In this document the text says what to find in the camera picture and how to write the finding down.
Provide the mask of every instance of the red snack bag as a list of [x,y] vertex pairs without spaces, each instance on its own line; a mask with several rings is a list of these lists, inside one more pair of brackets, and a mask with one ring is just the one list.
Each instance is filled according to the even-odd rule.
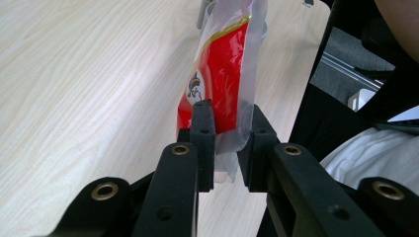
[[178,129],[190,127],[195,102],[211,99],[216,154],[241,150],[249,137],[266,5],[266,0],[219,0],[203,29],[179,104]]

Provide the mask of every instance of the transparent plastic wrapper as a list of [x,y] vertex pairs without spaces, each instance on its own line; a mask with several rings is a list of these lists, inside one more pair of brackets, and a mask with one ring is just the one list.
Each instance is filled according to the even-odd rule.
[[236,151],[250,135],[257,59],[266,0],[218,0],[213,6],[178,108],[178,129],[191,126],[192,105],[211,99],[215,120],[215,178],[233,181]]

